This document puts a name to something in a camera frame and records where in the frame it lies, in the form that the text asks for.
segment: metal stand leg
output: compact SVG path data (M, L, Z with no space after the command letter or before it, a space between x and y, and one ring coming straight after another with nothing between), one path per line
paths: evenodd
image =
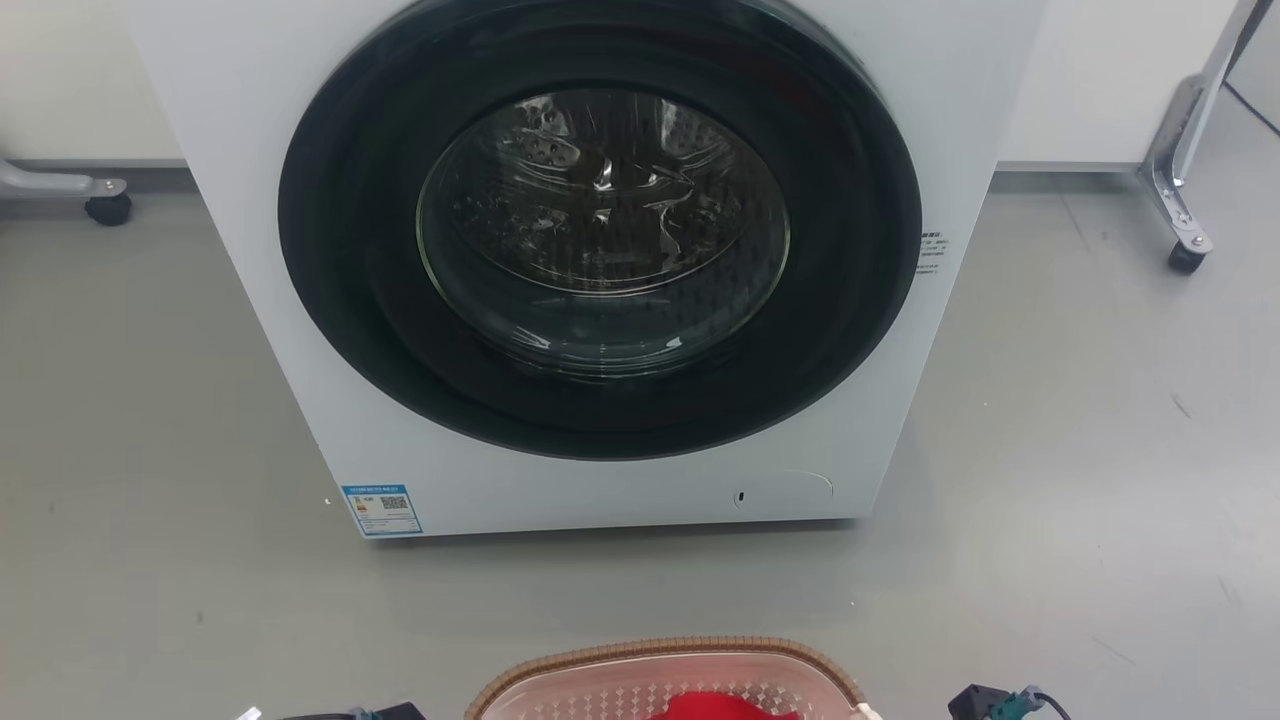
M84 197L84 211L104 225L119 225L129 219L133 202L124 193L123 179L95 179L64 173L31 173L0 159L0 200Z
M1222 36L1210 53L1204 72L1178 86L1160 132L1138 170L1142 184L1151 191L1156 206L1169 218L1169 224L1178 236L1178 243L1169 254L1169 266L1180 273L1194 273L1204 256L1212 252L1213 243L1196 222L1196 215L1187 208L1178 188L1187 181L1192 156L1208 124L1210 110L1240 42L1240 35L1245 32L1249 18L1265 10L1266 8L1260 9L1260 0L1236 0Z
M1213 250L1213 242L1178 192L1183 178L1174 174L1174 159L1179 155L1179 147L1192 140L1189 131L1194 131L1201 114L1208 111L1207 86L1204 76L1192 76L1178 86L1160 132L1138 170L1142 184L1151 191L1152 200L1169 218L1169 224L1178 236L1178 243L1169 254L1169 266L1181 273L1194 273Z

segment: blue sticker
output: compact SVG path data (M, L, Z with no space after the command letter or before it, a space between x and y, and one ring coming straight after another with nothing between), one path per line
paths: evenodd
M342 492L365 537L422 534L404 486L342 486Z

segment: black cable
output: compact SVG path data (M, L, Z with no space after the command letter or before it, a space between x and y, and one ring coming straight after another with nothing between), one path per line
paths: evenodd
M1062 706L1059 705L1056 700L1051 698L1050 696L1047 696L1044 693L1036 693L1034 697L1036 697L1036 700L1043 700L1044 702L1052 705L1053 710L1056 710L1057 714L1062 716L1062 720L1071 720L1071 716L1068 715L1065 710L1062 710Z
M1240 101L1240 105L1244 105L1244 109L1245 109L1245 110L1248 110L1248 111L1253 113L1253 117L1254 117L1254 118L1257 118L1257 119L1262 120L1262 124L1265 124L1265 126L1267 126L1268 128L1271 128L1271 132L1276 133L1276 136L1280 136L1280 128L1275 127L1275 124L1272 124L1272 123L1271 123L1271 120L1268 120L1268 119L1266 118L1266 115L1263 115L1262 113L1260 113L1257 108L1254 108L1253 105L1249 105L1249 101L1248 101L1248 100L1245 100L1245 99L1244 99L1244 97L1243 97L1243 96L1240 95L1240 92L1239 92L1239 91L1236 91L1236 90L1235 90L1234 87L1231 87L1231 83L1229 83L1229 82L1224 82L1224 83L1222 83L1222 87L1228 88L1228 90L1229 90L1229 91L1231 92L1231 95L1234 95L1234 96L1235 96L1235 99Z

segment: white washing machine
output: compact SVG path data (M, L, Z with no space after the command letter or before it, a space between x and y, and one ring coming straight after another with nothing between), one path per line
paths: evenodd
M385 538L870 512L1042 6L137 0L131 31Z

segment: laundry basket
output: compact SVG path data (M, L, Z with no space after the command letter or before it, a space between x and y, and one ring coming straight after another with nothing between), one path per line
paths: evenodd
M648 720L694 692L733 694L799 720L879 720L824 655L742 637L643 641L525 662L489 683L466 720Z

